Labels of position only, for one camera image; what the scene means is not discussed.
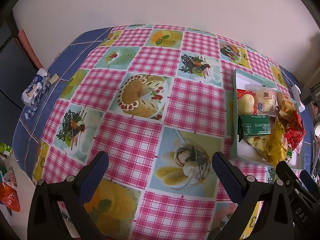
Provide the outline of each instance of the printed cake picture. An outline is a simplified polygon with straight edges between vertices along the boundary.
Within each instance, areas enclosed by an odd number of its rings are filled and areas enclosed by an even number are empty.
[[[170,84],[170,77],[128,73],[110,110],[160,120]]]

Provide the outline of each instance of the snack package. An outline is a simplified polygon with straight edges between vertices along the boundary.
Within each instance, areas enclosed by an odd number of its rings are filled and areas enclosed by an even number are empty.
[[[8,186],[12,187],[14,190],[17,190],[17,181],[16,176],[14,175],[13,171],[8,171],[2,179]]]
[[[303,121],[297,110],[293,113],[291,120],[286,127],[286,138],[291,145],[291,149],[295,150],[306,134]]]
[[[0,184],[0,201],[11,210],[20,211],[17,192],[5,183]]]
[[[238,114],[257,114],[256,93],[253,91],[237,89]]]
[[[268,145],[270,147],[268,161],[274,167],[276,167],[280,161],[284,161],[287,157],[288,140],[285,135],[286,132],[283,124],[276,118]]]
[[[22,93],[22,101],[26,106],[32,106],[32,99],[36,96],[36,91],[42,88],[42,81],[47,75],[44,68],[39,69],[31,84]]]
[[[258,114],[273,112],[276,106],[276,93],[272,89],[261,89],[256,91]]]
[[[269,116],[263,114],[240,115],[242,134],[256,137],[271,133]]]
[[[282,123],[276,118],[272,133],[261,137],[245,138],[252,147],[272,166],[276,167],[280,161],[287,157],[288,142]]]
[[[255,148],[262,158],[268,161],[269,139],[270,135],[268,134],[260,137],[246,137],[244,140],[246,140],[253,148]]]
[[[10,153],[12,152],[12,147],[6,145],[5,143],[0,143],[0,152],[10,156]]]
[[[44,68],[38,70],[31,84],[22,93],[21,99],[30,109],[24,113],[26,119],[33,117],[40,104],[40,98],[46,94],[49,89],[50,73],[47,73]]]
[[[296,111],[296,107],[291,102],[289,96],[285,93],[277,92],[277,102],[280,110],[282,110],[288,115],[293,115]]]

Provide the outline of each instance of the printed food picture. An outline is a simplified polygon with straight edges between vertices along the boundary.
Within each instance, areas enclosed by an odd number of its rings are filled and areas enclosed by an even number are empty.
[[[219,40],[221,59],[250,69],[247,52],[244,48]]]
[[[212,57],[182,51],[178,76],[221,87],[221,65]]]
[[[201,30],[198,30],[198,29],[192,29],[192,28],[187,28],[187,32],[200,33],[200,34],[204,34],[204,35],[208,35],[208,36],[212,36],[212,37],[216,36],[213,33],[209,33],[209,32],[206,32],[206,31],[201,31]]]
[[[166,192],[214,197],[217,176],[211,168],[221,138],[164,128],[150,187]]]
[[[77,70],[76,73],[72,76],[72,78],[68,81],[68,84],[66,85],[65,89],[60,95],[60,98],[70,100],[88,72],[89,70],[85,69]]]
[[[70,105],[64,114],[53,144],[82,163],[90,152],[95,131],[103,113],[83,106]]]
[[[110,32],[99,46],[111,46],[121,33],[122,31]]]
[[[146,46],[168,47],[179,49],[183,32],[171,30],[153,30]]]
[[[111,47],[95,67],[127,69],[138,50],[139,47]]]
[[[251,234],[253,227],[256,224],[259,206],[260,202],[257,202],[256,207],[254,208],[254,211],[249,219],[249,222],[239,240],[243,240]],[[213,222],[207,240],[214,240],[219,235],[219,233],[229,222],[237,207],[238,205],[236,203],[217,203]]]
[[[128,73],[110,110],[161,120],[170,84],[169,77]]]
[[[132,24],[129,25],[126,29],[140,29],[140,28],[152,28],[152,24]]]
[[[284,87],[287,87],[287,85],[283,79],[281,70],[271,63],[269,63],[269,65],[270,65],[271,71],[273,73],[273,76],[274,76],[276,82]]]
[[[107,236],[127,240],[141,192],[102,179],[84,208],[92,221]]]
[[[37,147],[36,160],[32,172],[32,180],[34,184],[36,184],[36,182],[42,177],[42,171],[44,168],[48,150],[49,145],[45,142],[40,141]]]

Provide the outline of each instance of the orange plastic bag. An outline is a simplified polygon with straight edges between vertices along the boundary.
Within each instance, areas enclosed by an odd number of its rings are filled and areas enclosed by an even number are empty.
[[[17,192],[5,183],[0,183],[0,201],[13,211],[20,211]]]

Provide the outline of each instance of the pink checkered pattern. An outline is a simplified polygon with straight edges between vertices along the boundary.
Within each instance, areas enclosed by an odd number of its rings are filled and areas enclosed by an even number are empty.
[[[214,37],[199,33],[185,32],[182,50],[199,53],[209,57],[220,57],[218,40]]]
[[[125,30],[127,25],[115,26],[112,28],[112,32]]]
[[[124,30],[113,46],[142,47],[150,36],[152,29]]]
[[[255,54],[249,50],[247,50],[247,54],[248,54],[248,59],[250,61],[250,65],[251,65],[251,68],[253,70],[253,72],[269,79],[269,80],[272,80],[273,82],[275,81],[273,75],[272,75],[272,71],[270,69],[270,66],[269,66],[269,62],[259,56],[258,54]]]
[[[230,149],[232,146],[232,139],[225,138],[223,143],[223,154],[225,157],[229,158]]]
[[[271,62],[273,65],[275,65],[277,68],[280,68],[279,64],[278,64],[277,62],[275,62],[273,59],[267,57],[267,60],[268,60],[269,62]]]
[[[298,179],[300,180],[300,182],[301,182],[301,179],[300,179],[300,173],[301,173],[301,171],[299,171],[299,170],[292,170],[293,172],[294,172],[294,174],[296,174],[296,176],[298,177]]]
[[[175,30],[175,31],[185,31],[185,27],[173,26],[173,25],[155,25],[154,29],[165,29],[165,30]]]
[[[51,146],[45,161],[43,179],[47,183],[62,182],[69,175],[77,175],[82,167],[82,164]]]
[[[132,239],[204,239],[214,205],[146,191]]]
[[[244,163],[244,162],[238,162],[238,161],[231,161],[232,165],[235,165],[239,167],[239,169],[242,171],[242,173],[247,175],[254,176],[258,181],[264,182],[265,176],[266,176],[266,168],[261,165],[255,165],[252,163]],[[219,187],[217,192],[217,201],[230,201],[230,198],[225,191],[224,187],[222,186],[221,182],[219,181]]]
[[[156,75],[175,76],[180,50],[143,47],[133,60],[129,71]]]
[[[92,69],[82,81],[71,102],[106,111],[126,72]]]
[[[109,154],[106,176],[145,189],[162,125],[106,113],[90,153]]]
[[[56,136],[58,127],[60,125],[61,119],[64,116],[68,106],[69,102],[63,101],[58,98],[47,120],[47,123],[45,124],[41,140],[44,140],[47,143],[52,144],[54,137]]]
[[[220,35],[217,35],[217,37],[218,37],[219,40],[223,40],[223,41],[229,42],[231,44],[234,44],[236,46],[244,48],[244,45],[242,43],[240,43],[240,42],[234,41],[232,39],[228,39],[228,38],[220,36]]]
[[[225,60],[221,60],[221,68],[222,68],[223,88],[228,91],[233,91],[232,76],[236,68],[241,69],[253,75],[253,72],[250,69],[240,66],[238,64],[234,64],[229,61],[225,61]]]
[[[289,89],[287,89],[287,88],[285,88],[284,86],[281,86],[281,85],[279,85],[279,84],[277,84],[277,88],[278,88],[281,92],[286,93],[287,95],[290,96],[290,94],[289,94]]]
[[[164,123],[223,137],[223,89],[175,78]]]
[[[79,69],[92,69],[95,64],[102,58],[102,56],[109,49],[108,46],[98,46],[92,50],[89,55],[86,57],[84,62],[81,64]]]

